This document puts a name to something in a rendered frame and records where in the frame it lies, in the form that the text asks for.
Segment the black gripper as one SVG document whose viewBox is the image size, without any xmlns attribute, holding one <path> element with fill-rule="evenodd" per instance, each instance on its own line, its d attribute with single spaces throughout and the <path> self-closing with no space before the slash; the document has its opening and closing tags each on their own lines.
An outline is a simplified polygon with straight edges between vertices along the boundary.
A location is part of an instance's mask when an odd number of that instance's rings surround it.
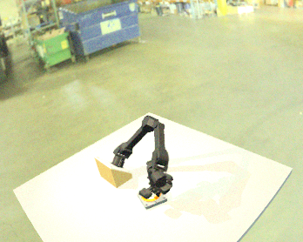
<svg viewBox="0 0 303 242">
<path fill-rule="evenodd" d="M 165 172 L 165 174 L 166 174 L 166 178 L 165 178 L 166 181 L 169 181 L 169 180 L 173 181 L 172 175 L 168 174 L 167 172 Z M 148 184 L 150 185 L 150 187 L 148 187 L 147 189 L 143 188 L 140 191 L 138 191 L 139 195 L 141 195 L 142 197 L 144 197 L 144 199 L 148 199 L 149 197 L 152 196 L 153 193 L 156 196 L 159 197 L 160 196 L 160 191 L 159 190 L 156 191 L 154 189 L 155 184 L 152 182 L 152 179 L 149 178 L 148 176 L 147 176 L 147 178 L 149 179 L 149 183 Z"/>
</svg>

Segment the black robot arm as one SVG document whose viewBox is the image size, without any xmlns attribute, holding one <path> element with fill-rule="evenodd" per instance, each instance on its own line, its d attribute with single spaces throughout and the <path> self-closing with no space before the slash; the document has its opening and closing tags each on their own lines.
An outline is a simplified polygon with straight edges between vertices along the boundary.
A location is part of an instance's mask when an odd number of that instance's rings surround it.
<svg viewBox="0 0 303 242">
<path fill-rule="evenodd" d="M 141 127 L 130 137 L 127 142 L 123 142 L 113 151 L 115 154 L 111 164 L 116 167 L 124 167 L 125 160 L 132 154 L 133 147 L 148 133 L 154 131 L 155 149 L 152 153 L 151 160 L 146 162 L 148 177 L 155 184 L 154 189 L 159 190 L 163 195 L 172 188 L 172 181 L 166 181 L 165 171 L 169 169 L 169 153 L 165 148 L 165 125 L 158 119 L 146 115 L 142 120 Z M 122 154 L 122 155 L 121 155 Z M 162 166 L 159 166 L 162 165 Z"/>
</svg>

